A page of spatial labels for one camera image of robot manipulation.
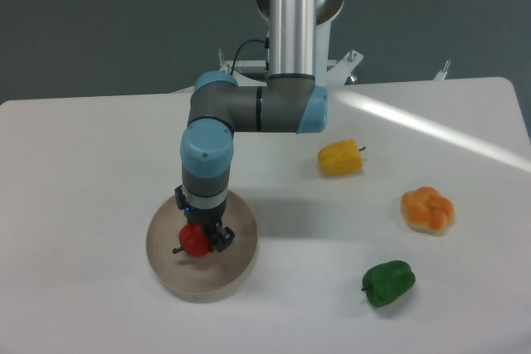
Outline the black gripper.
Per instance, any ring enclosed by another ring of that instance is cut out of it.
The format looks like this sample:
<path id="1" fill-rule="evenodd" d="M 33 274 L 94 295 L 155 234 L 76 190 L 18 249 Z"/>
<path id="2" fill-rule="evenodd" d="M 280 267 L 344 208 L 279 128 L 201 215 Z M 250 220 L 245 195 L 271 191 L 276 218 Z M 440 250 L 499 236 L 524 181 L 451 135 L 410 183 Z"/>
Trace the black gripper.
<path id="1" fill-rule="evenodd" d="M 184 186 L 178 186 L 175 189 L 175 199 L 178 209 L 185 215 L 188 223 L 199 223 L 207 229 L 211 252 L 221 253 L 232 244 L 236 235 L 230 227 L 222 224 L 227 207 L 226 198 L 216 206 L 199 207 L 192 204 L 195 196 L 186 193 Z"/>

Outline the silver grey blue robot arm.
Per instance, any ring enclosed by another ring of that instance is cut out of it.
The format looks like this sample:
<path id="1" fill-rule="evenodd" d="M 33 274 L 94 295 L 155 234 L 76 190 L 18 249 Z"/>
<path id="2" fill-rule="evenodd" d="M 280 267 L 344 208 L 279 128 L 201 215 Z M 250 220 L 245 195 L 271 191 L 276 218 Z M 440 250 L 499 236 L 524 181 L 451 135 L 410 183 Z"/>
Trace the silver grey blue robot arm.
<path id="1" fill-rule="evenodd" d="M 266 85 L 238 85 L 231 74 L 201 75 L 180 144 L 178 209 L 187 224 L 178 248 L 196 257 L 222 252 L 235 238 L 222 222 L 236 132 L 319 133 L 327 124 L 328 92 L 315 78 L 317 0 L 270 0 Z"/>

